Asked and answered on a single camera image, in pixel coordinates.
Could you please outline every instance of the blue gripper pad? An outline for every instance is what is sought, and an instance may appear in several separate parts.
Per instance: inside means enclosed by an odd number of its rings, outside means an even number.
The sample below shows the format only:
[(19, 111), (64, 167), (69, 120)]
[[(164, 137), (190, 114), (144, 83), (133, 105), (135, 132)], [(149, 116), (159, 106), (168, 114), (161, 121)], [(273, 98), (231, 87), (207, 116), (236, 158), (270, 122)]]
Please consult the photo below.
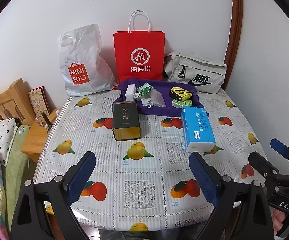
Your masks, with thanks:
[(284, 158), (289, 159), (289, 147), (285, 146), (282, 142), (277, 139), (272, 139), (270, 142), (270, 146), (276, 152), (280, 153)]
[(194, 155), (190, 154), (189, 166), (193, 173), (193, 176), (199, 183), (199, 186), (209, 203), (212, 203), (214, 207), (218, 205), (218, 188), (214, 181), (210, 177), (209, 173), (206, 171), (199, 159)]
[(71, 206), (72, 203), (78, 201), (80, 194), (83, 191), (84, 186), (88, 182), (88, 179), (90, 178), (94, 168), (95, 168), (95, 155), (93, 152), (89, 152), (89, 156), (82, 163), (82, 165), (74, 175), (73, 179), (67, 186), (68, 195), (66, 198), (66, 202), (68, 206)]

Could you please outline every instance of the nike logo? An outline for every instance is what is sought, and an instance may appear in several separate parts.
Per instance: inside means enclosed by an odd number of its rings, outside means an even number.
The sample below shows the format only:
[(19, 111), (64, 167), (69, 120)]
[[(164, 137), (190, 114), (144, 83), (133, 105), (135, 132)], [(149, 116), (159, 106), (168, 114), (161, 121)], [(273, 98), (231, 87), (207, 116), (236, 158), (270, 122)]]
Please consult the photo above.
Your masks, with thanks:
[(188, 84), (192, 85), (194, 87), (212, 84), (213, 82), (208, 83), (209, 79), (210, 79), (210, 77), (208, 77), (208, 76), (205, 76), (205, 75), (202, 75), (202, 74), (197, 74), (195, 78), (191, 79), (188, 82)]
[(190, 81), (188, 82), (189, 85), (192, 85), (192, 86), (194, 86), (194, 87), (203, 86), (203, 85), (208, 85), (208, 84), (212, 84), (212, 83), (213, 83), (213, 82), (211, 82), (211, 83), (195, 84), (195, 83), (192, 82), (192, 80), (190, 80)]

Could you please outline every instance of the green blanket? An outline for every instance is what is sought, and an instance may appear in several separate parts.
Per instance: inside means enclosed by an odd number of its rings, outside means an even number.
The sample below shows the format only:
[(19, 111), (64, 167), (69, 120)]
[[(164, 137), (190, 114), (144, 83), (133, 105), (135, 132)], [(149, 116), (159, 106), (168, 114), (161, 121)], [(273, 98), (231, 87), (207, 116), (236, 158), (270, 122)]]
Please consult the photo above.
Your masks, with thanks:
[[(21, 127), (24, 127), (22, 135), (19, 134)], [(27, 125), (21, 125), (18, 128), (9, 153), (7, 166), (2, 166), (3, 185), (6, 192), (6, 225), (9, 233), (21, 187), (27, 179), (32, 180), (37, 166), (34, 161), (21, 152), (29, 129), (30, 127)]]

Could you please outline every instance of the tissue pack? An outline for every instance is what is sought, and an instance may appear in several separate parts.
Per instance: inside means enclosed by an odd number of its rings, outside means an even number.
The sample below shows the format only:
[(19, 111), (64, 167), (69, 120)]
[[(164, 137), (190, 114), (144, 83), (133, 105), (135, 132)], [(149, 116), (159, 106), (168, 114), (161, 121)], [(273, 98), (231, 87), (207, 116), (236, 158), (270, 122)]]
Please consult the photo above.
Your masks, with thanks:
[(186, 152), (211, 152), (215, 138), (206, 111), (184, 106), (181, 113)]

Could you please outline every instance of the white wall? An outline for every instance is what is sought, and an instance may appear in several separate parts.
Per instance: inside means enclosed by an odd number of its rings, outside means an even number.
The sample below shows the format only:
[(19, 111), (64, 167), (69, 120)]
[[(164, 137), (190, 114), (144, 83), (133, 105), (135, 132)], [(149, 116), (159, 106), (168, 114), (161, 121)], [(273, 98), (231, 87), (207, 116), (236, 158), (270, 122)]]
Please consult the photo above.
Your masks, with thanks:
[(273, 0), (244, 0), (241, 40), (226, 91), (268, 160), (289, 174), (288, 161), (270, 148), (273, 138), (289, 146), (289, 19)]
[[(59, 71), (56, 38), (98, 23), (102, 56), (115, 69), (113, 33), (126, 30), (132, 11), (147, 12), (153, 30), (166, 33), (166, 52), (198, 52), (224, 60), (232, 0), (12, 0), (0, 14), (0, 92), (23, 78), (45, 86), (57, 107), (67, 96)], [(136, 17), (135, 28), (146, 29)]]

